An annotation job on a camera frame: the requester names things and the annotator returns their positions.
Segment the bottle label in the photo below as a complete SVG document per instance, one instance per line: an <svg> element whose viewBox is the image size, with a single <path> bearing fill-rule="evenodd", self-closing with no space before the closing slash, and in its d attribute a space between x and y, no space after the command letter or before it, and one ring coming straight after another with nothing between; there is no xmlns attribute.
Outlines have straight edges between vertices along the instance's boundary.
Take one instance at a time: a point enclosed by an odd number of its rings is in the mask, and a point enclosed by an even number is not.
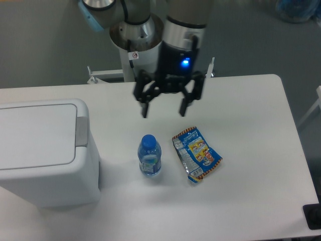
<svg viewBox="0 0 321 241"><path fill-rule="evenodd" d="M161 168L161 160L156 155L146 155L139 163L140 169L146 174L155 174Z"/></svg>

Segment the gray floor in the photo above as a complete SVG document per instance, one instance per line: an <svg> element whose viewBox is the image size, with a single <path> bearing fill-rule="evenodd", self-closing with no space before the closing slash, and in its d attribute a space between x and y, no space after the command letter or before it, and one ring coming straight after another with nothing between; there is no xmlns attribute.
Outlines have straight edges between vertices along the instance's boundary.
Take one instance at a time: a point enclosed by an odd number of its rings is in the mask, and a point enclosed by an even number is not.
<svg viewBox="0 0 321 241"><path fill-rule="evenodd" d="M218 77L279 75L297 122L321 85L321 28L281 21L275 2L215 0L196 69L215 56ZM152 3L165 19L165 1ZM87 65L121 68L108 31L92 32L76 0L1 2L0 31L0 88L85 84ZM299 135L311 173L321 176L321 115Z"/></svg>

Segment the white table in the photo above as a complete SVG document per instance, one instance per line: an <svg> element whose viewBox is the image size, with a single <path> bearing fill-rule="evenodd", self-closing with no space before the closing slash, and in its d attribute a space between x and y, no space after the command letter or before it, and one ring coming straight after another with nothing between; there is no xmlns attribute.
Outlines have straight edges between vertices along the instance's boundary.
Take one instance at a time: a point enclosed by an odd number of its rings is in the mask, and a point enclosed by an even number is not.
<svg viewBox="0 0 321 241"><path fill-rule="evenodd" d="M180 94L152 101L147 119L133 83L0 89L0 103L80 98L102 162L98 203L51 209L0 188L1 240L259 240L321 234L302 206L317 203L279 77L208 79L202 100L180 117ZM222 157L198 186L189 185L171 138L197 126ZM143 176L137 147L154 134L162 170Z"/></svg>

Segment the snack bag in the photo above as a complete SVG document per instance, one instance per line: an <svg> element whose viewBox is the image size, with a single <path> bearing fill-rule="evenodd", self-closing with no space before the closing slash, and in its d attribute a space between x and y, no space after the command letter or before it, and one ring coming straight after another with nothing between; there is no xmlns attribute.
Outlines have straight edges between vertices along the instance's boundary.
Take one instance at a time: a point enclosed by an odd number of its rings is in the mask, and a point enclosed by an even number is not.
<svg viewBox="0 0 321 241"><path fill-rule="evenodd" d="M193 183L202 181L222 160L222 157L209 147L196 127L182 131L174 136L172 141L188 179Z"/></svg>

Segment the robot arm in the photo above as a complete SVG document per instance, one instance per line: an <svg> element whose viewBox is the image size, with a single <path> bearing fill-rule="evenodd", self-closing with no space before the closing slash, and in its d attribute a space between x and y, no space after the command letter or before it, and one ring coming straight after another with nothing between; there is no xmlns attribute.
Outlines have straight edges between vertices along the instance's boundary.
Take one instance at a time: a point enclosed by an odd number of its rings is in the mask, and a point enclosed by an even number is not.
<svg viewBox="0 0 321 241"><path fill-rule="evenodd" d="M179 113L185 115L193 100L202 96L205 76L193 73L193 66L201 46L212 0L172 0L163 32L157 70L154 77L141 70L136 80L134 96L141 103L142 115L147 116L149 102L161 93L182 92L184 98ZM194 80L188 93L185 86ZM147 91L144 87L154 81Z"/></svg>
<svg viewBox="0 0 321 241"><path fill-rule="evenodd" d="M147 116L149 103L161 93L183 93L179 111L182 116L193 100L201 99L205 76L199 71L193 72L193 66L213 0L171 0L162 39L155 34L157 28L150 27L155 19L150 17L149 0L83 0L83 3L103 28L123 21L110 30L111 38L119 48L144 53L159 46L158 54L154 55L153 71L144 68L146 65L134 64L134 67L130 63L136 81L133 94L142 106L143 117ZM122 59L124 70L123 62L129 65L130 60ZM194 88L188 93L185 86L191 80L194 80Z"/></svg>

